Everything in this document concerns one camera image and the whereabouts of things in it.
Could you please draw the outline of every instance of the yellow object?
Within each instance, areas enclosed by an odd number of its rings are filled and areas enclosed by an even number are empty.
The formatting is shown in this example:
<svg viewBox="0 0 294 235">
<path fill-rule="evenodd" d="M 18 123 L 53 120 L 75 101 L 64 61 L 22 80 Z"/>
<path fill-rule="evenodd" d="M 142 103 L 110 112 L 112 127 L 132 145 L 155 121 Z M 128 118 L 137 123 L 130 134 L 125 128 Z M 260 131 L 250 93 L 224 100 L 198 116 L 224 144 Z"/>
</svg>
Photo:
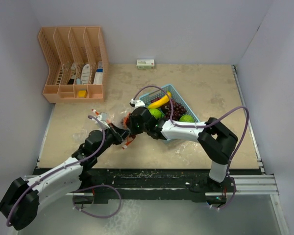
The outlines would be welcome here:
<svg viewBox="0 0 294 235">
<path fill-rule="evenodd" d="M 169 101 L 169 98 L 168 96 L 165 94 L 160 100 L 156 101 L 156 102 L 153 102 L 151 103 L 150 105 L 148 105 L 148 109 L 157 109 L 159 108 L 160 106 L 168 103 Z"/>
<path fill-rule="evenodd" d="M 87 91 L 78 91 L 78 97 L 79 98 L 86 98 Z"/>
</svg>

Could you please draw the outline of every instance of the wooden organizer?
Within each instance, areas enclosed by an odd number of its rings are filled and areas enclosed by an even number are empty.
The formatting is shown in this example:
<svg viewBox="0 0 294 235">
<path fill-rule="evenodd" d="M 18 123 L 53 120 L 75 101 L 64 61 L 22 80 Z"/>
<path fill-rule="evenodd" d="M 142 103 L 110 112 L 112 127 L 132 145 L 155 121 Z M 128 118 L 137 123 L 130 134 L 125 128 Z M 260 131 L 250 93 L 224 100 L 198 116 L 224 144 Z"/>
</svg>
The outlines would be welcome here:
<svg viewBox="0 0 294 235">
<path fill-rule="evenodd" d="M 109 60 L 100 27 L 43 27 L 38 39 L 49 66 L 49 75 L 43 95 L 50 103 L 98 102 L 104 100 Z M 98 62 L 102 61 L 102 85 L 93 85 Z M 75 62 L 74 84 L 67 85 L 73 75 L 71 66 Z M 87 85 L 77 85 L 82 68 L 91 68 Z M 78 97 L 78 91 L 86 90 L 87 97 Z"/>
</svg>

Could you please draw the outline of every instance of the gray floor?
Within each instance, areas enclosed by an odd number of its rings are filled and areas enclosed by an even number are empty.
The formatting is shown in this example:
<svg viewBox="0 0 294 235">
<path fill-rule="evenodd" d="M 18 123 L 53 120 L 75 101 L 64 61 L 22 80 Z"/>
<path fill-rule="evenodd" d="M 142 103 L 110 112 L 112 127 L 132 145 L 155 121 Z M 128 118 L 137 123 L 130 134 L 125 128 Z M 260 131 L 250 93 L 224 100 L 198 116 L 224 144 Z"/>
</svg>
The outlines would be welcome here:
<svg viewBox="0 0 294 235">
<path fill-rule="evenodd" d="M 118 201 L 86 210 L 107 215 Z M 65 196 L 43 210 L 20 235 L 279 235 L 270 197 L 236 196 L 227 208 L 210 210 L 190 201 L 124 200 L 110 219 L 96 219 L 73 210 Z"/>
</svg>

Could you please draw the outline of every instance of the table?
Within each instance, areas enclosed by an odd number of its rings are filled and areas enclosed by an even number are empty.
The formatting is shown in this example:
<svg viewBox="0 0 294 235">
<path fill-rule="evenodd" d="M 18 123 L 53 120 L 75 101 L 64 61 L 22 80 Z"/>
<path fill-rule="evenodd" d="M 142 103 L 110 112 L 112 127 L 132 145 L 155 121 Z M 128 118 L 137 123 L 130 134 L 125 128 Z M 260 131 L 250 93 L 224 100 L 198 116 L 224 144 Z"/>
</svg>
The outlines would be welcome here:
<svg viewBox="0 0 294 235">
<path fill-rule="evenodd" d="M 242 104 L 230 65 L 159 64 L 154 70 L 138 70 L 133 64 L 111 64 L 104 103 L 57 103 L 50 118 L 47 137 L 40 156 L 40 168 L 52 168 L 64 162 L 95 122 L 87 116 L 91 109 L 109 112 L 128 105 L 135 93 L 147 85 L 172 84 L 200 121 L 219 118 Z M 243 110 L 222 121 L 239 138 L 245 124 Z M 126 150 L 112 146 L 102 154 L 94 168 L 201 168 L 209 169 L 211 160 L 198 143 L 171 141 L 164 143 L 147 134 L 138 135 Z M 235 156 L 232 169 L 258 169 L 250 133 Z"/>
</svg>

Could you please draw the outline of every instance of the cable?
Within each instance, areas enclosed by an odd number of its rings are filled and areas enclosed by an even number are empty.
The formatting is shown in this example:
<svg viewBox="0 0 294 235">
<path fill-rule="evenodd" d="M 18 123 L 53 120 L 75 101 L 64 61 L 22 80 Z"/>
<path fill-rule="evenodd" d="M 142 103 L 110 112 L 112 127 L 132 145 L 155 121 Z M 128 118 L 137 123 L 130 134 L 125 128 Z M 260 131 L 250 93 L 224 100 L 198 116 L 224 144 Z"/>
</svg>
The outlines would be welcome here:
<svg viewBox="0 0 294 235">
<path fill-rule="evenodd" d="M 242 133 L 242 136 L 241 136 L 241 139 L 240 139 L 239 143 L 237 144 L 236 148 L 234 149 L 233 153 L 231 154 L 231 156 L 230 156 L 230 158 L 229 158 L 229 163 L 228 163 L 228 166 L 227 166 L 227 169 L 226 169 L 226 176 L 229 177 L 229 178 L 232 180 L 232 183 L 233 183 L 233 186 L 234 186 L 234 192 L 233 192 L 233 194 L 232 194 L 232 197 L 231 197 L 230 200 L 228 201 L 228 203 L 226 203 L 225 205 L 228 205 L 229 203 L 231 203 L 232 200 L 233 200 L 233 198 L 234 198 L 234 195 L 235 195 L 235 193 L 236 193 L 236 185 L 235 185 L 235 180 L 234 180 L 234 179 L 230 176 L 230 174 L 229 174 L 229 169 L 230 169 L 230 165 L 231 165 L 231 163 L 232 163 L 232 159 L 234 158 L 235 154 L 236 154 L 237 151 L 239 150 L 239 148 L 240 148 L 240 146 L 241 146 L 241 144 L 242 144 L 242 142 L 243 142 L 243 139 L 244 139 L 244 137 L 245 137 L 245 134 L 246 134 L 246 132 L 247 132 L 248 121 L 249 121 L 249 111 L 248 111 L 247 107 L 245 107 L 245 106 L 243 106 L 243 105 L 238 106 L 238 107 L 236 107 L 236 108 L 230 110 L 230 111 L 227 112 L 226 114 L 222 115 L 219 119 L 213 121 L 212 123 L 210 123 L 210 124 L 208 124 L 208 125 L 203 125 L 203 126 L 201 126 L 201 125 L 196 125 L 196 126 L 195 126 L 195 125 L 179 125 L 179 124 L 175 123 L 175 122 L 173 121 L 173 119 L 172 119 L 172 117 L 173 117 L 173 103 L 172 103 L 172 100 L 171 100 L 170 96 L 167 94 L 167 92 L 166 92 L 165 90 L 163 90 L 162 88 L 157 87 L 157 86 L 153 86 L 153 85 L 145 86 L 145 87 L 141 88 L 141 89 L 135 94 L 135 96 L 134 96 L 133 99 L 135 100 L 136 97 L 138 96 L 138 94 L 139 94 L 142 90 L 144 90 L 144 89 L 146 89 L 146 88 L 148 88 L 148 87 L 153 87 L 153 88 L 157 88 L 157 89 L 161 90 L 161 91 L 162 91 L 162 92 L 163 92 L 163 93 L 169 98 L 170 106 L 171 106 L 170 121 L 171 121 L 171 123 L 172 123 L 174 126 L 177 126 L 177 127 L 182 127 L 182 128 L 196 128 L 196 129 L 198 129 L 198 128 L 209 128 L 209 127 L 212 127 L 213 125 L 216 125 L 218 122 L 220 122 L 221 120 L 223 120 L 224 118 L 226 118 L 227 116 L 229 116 L 229 115 L 230 115 L 231 113 L 233 113 L 234 111 L 236 111 L 236 110 L 238 110 L 238 109 L 244 109 L 244 110 L 245 110 L 245 112 L 246 112 L 246 121 L 245 121 L 244 130 L 243 130 L 243 133 Z"/>
<path fill-rule="evenodd" d="M 95 155 L 99 152 L 99 150 L 102 148 L 103 143 L 104 143 L 104 140 L 105 140 L 105 132 L 104 132 L 104 129 L 105 129 L 105 128 L 104 128 L 104 126 L 101 124 L 101 122 L 100 122 L 96 117 L 89 115 L 88 118 L 89 118 L 89 119 L 94 119 L 94 120 L 96 120 L 97 123 L 99 124 L 99 126 L 100 126 L 101 129 L 102 129 L 102 141 L 101 141 L 101 144 L 100 144 L 100 146 L 98 147 L 98 149 L 97 149 L 94 153 L 92 153 L 91 155 L 89 155 L 87 158 L 84 158 L 84 159 L 82 159 L 82 160 L 80 160 L 80 161 L 76 161 L 76 162 L 73 162 L 73 163 L 67 164 L 67 165 L 65 165 L 65 166 L 63 166 L 63 167 L 60 167 L 60 168 L 57 168 L 57 169 L 51 171 L 51 172 L 48 173 L 47 175 L 41 177 L 38 181 L 36 181 L 35 183 L 33 183 L 31 186 L 29 186 L 29 187 L 28 187 L 28 188 L 27 188 L 27 189 L 21 194 L 21 196 L 17 199 L 17 201 L 14 203 L 13 207 L 11 208 L 10 213 L 9 213 L 9 215 L 8 215 L 8 218 L 7 218 L 7 220 L 6 220 L 6 225 L 7 225 L 7 227 L 11 227 L 11 226 L 12 226 L 12 224 L 10 223 L 10 221 L 11 221 L 11 217 L 12 217 L 12 214 L 13 214 L 15 208 L 18 206 L 18 204 L 20 203 L 20 201 L 25 197 L 25 195 L 26 195 L 31 189 L 33 189 L 35 186 L 39 185 L 40 182 L 42 182 L 42 181 L 45 180 L 46 178 L 50 177 L 51 175 L 53 175 L 53 174 L 55 174 L 55 173 L 57 173 L 57 172 L 59 172 L 59 171 L 65 169 L 65 168 L 67 168 L 67 167 L 70 167 L 70 166 L 72 166 L 72 165 L 75 165 L 75 164 L 78 164 L 78 163 L 82 163 L 82 162 L 84 162 L 84 161 L 87 161 L 88 159 L 90 159 L 90 158 L 92 158 L 93 156 L 95 156 Z"/>
<path fill-rule="evenodd" d="M 114 192 L 117 193 L 118 197 L 119 197 L 119 206 L 117 208 L 117 210 L 115 212 L 113 212 L 112 214 L 110 215 L 106 215 L 106 216 L 100 216 L 100 215 L 94 215 L 94 214 L 90 214 L 89 212 L 87 211 L 84 211 L 82 210 L 81 208 L 77 207 L 74 200 L 73 200 L 73 206 L 75 209 L 79 210 L 80 212 L 86 214 L 86 215 L 89 215 L 91 217 L 94 217 L 94 218 L 99 218 L 99 219 L 108 219 L 108 218 L 111 218 L 112 216 L 114 216 L 115 214 L 117 214 L 119 212 L 119 210 L 121 209 L 121 204 L 122 204 L 122 198 L 121 198 L 121 195 L 120 193 L 117 191 L 116 188 L 110 186 L 110 185 L 96 185 L 96 186 L 91 186 L 91 187 L 88 187 L 88 188 L 83 188 L 83 189 L 79 189 L 79 190 L 76 190 L 74 192 L 82 192 L 82 191 L 85 191 L 85 190 L 89 190 L 89 189 L 94 189 L 94 188 L 100 188 L 100 187 L 106 187 L 106 188 L 110 188 L 112 189 Z"/>
</svg>

